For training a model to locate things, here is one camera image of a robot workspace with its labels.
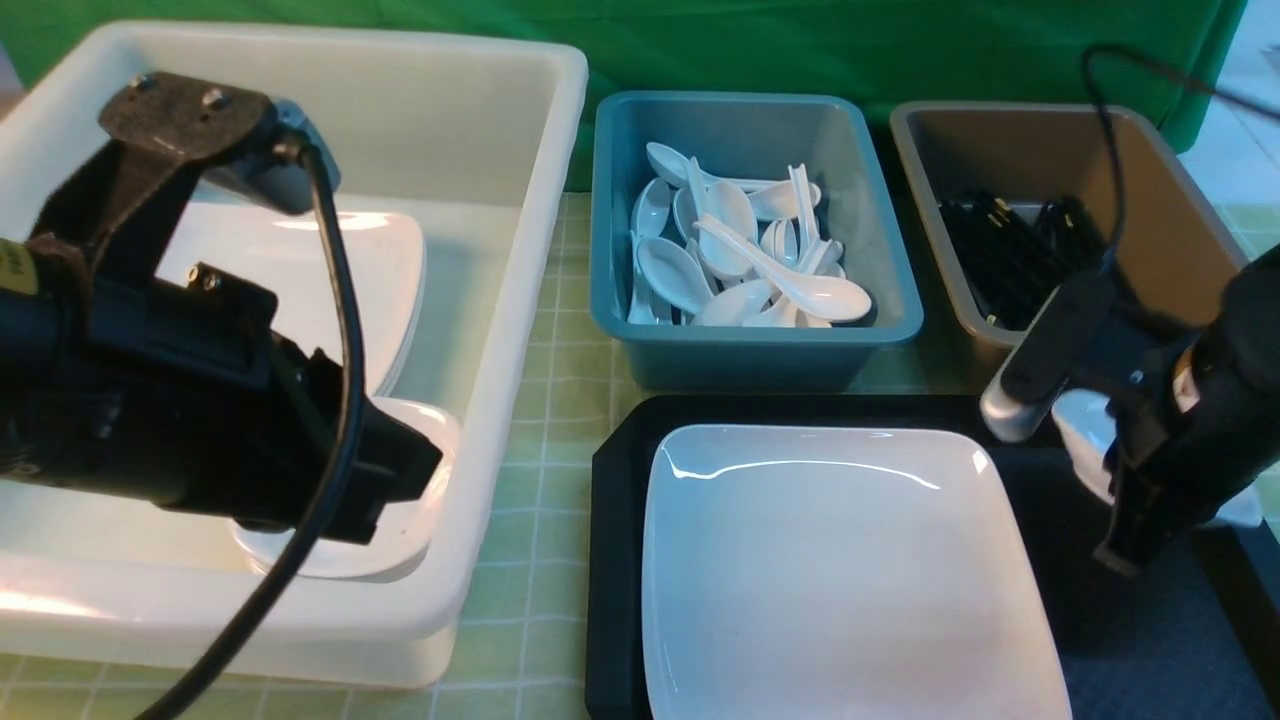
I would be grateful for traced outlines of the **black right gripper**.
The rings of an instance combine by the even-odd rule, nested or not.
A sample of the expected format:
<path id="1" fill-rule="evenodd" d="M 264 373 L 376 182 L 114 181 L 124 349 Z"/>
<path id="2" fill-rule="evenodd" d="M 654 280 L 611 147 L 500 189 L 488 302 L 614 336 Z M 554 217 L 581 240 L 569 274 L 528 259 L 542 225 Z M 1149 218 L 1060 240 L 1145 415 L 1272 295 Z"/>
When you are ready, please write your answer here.
<path id="1" fill-rule="evenodd" d="M 1114 506 L 1094 559 L 1125 577 L 1207 523 L 1271 466 L 1271 352 L 1212 345 L 1144 352 L 1116 411 Z"/>

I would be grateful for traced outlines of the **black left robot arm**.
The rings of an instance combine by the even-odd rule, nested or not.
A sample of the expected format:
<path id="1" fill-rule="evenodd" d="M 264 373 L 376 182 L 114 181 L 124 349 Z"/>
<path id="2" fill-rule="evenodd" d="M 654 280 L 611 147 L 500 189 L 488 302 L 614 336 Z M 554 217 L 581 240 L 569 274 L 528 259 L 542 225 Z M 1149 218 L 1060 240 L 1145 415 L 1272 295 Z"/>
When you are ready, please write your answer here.
<path id="1" fill-rule="evenodd" d="M 155 281 L 141 346 L 84 337 L 65 258 L 3 242 L 3 475 L 282 532 L 319 488 L 342 369 L 274 333 L 273 293 Z"/>

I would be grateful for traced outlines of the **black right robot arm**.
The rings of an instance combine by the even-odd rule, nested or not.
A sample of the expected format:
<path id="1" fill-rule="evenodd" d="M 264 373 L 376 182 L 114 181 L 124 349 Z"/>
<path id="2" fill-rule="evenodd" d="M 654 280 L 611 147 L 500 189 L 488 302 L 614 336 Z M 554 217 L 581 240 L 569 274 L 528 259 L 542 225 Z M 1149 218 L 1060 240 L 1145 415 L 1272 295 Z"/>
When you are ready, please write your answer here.
<path id="1" fill-rule="evenodd" d="M 1277 305 L 1270 249 L 1228 283 L 1207 327 L 1149 351 L 1138 388 L 1108 401 L 1114 502 L 1094 550 L 1106 568 L 1139 574 L 1276 464 Z"/>

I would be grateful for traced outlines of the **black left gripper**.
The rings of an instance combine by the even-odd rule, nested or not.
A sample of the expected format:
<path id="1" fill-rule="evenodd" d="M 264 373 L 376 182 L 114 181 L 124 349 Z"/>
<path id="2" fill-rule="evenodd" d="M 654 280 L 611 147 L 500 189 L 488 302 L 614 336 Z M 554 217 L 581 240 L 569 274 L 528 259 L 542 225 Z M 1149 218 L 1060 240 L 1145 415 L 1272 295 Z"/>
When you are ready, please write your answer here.
<path id="1" fill-rule="evenodd" d="M 152 281 L 138 307 L 95 295 L 79 487 L 282 532 L 333 475 L 343 487 L 317 533 L 366 544 L 389 503 L 422 496 L 443 452 L 349 392 L 344 365 L 275 333 L 271 291 L 195 272 L 186 287 Z"/>

